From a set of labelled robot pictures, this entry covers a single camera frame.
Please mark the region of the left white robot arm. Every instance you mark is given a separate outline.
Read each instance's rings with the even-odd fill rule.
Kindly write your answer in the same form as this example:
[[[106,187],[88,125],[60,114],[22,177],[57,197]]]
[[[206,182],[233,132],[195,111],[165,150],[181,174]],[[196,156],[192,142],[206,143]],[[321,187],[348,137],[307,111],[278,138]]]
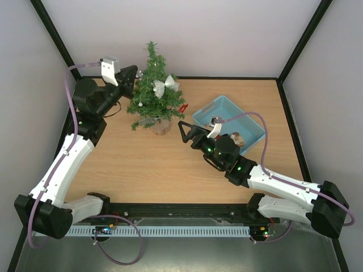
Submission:
[[[108,111],[121,97],[133,97],[136,65],[120,69],[102,61],[99,66],[104,86],[84,78],[70,91],[69,84],[65,83],[71,121],[64,143],[29,195],[18,195],[14,202],[30,244],[33,244],[34,232],[61,239],[73,224],[93,216],[104,217],[110,211],[110,198],[100,193],[92,192],[76,201],[65,202],[71,182],[107,126]]]

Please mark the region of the white mesh bow ornament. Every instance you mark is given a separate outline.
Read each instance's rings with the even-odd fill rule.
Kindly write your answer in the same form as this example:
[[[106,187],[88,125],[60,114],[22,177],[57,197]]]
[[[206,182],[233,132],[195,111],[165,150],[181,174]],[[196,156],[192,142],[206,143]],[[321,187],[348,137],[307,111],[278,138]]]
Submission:
[[[179,90],[179,83],[174,80],[172,75],[169,75],[164,82],[155,80],[153,82],[153,91],[157,98],[161,99],[164,95],[165,90],[169,88],[175,92]]]

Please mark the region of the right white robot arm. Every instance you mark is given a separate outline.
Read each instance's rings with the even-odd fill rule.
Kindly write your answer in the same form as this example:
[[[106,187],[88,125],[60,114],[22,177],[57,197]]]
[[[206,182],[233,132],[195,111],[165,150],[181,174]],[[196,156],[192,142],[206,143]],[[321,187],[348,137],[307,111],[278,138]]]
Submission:
[[[349,205],[332,182],[322,184],[290,178],[266,169],[239,153],[239,146],[228,135],[212,137],[212,131],[179,121],[184,143],[200,150],[204,160],[236,186],[262,190],[254,194],[247,208],[248,217],[281,218],[307,224],[319,234],[337,239],[346,226]]]

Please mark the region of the silver sprig ornament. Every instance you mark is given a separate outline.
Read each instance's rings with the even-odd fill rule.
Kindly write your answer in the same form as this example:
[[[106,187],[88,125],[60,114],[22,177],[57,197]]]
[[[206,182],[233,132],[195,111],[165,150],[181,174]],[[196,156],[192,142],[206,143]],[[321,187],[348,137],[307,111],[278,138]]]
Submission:
[[[142,78],[143,78],[143,71],[142,70],[137,71],[136,79],[142,80]]]

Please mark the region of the light blue plastic basket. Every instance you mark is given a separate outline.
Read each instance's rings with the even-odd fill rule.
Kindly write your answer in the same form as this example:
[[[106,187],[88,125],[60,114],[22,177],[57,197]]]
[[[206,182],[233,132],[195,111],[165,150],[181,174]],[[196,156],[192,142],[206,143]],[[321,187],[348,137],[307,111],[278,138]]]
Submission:
[[[226,96],[221,95],[214,99],[203,109],[199,109],[192,117],[194,124],[201,127],[207,127],[213,116],[228,120],[239,114],[244,113],[237,105],[235,105]],[[245,115],[239,119],[224,123],[220,135],[239,133],[244,139],[244,146],[240,148],[240,154],[245,155],[257,143],[265,138],[265,130],[250,116]]]

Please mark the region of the gingerbread figure ornament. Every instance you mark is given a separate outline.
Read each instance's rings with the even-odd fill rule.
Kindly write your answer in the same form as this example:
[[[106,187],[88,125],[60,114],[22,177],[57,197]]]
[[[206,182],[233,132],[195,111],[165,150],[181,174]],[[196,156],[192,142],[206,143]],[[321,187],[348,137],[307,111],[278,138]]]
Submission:
[[[244,141],[243,137],[239,133],[237,133],[237,132],[232,133],[230,135],[230,138],[239,147],[243,147],[245,145],[245,141]]]

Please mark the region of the red beaded ornament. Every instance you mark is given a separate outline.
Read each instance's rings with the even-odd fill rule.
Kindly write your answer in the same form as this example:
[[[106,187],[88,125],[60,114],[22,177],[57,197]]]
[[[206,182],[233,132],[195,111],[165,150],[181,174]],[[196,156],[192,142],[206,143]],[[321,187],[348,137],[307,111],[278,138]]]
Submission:
[[[183,105],[179,108],[178,112],[179,112],[180,114],[183,114],[183,113],[184,113],[184,111],[187,109],[187,107],[188,107],[188,104],[183,104]]]

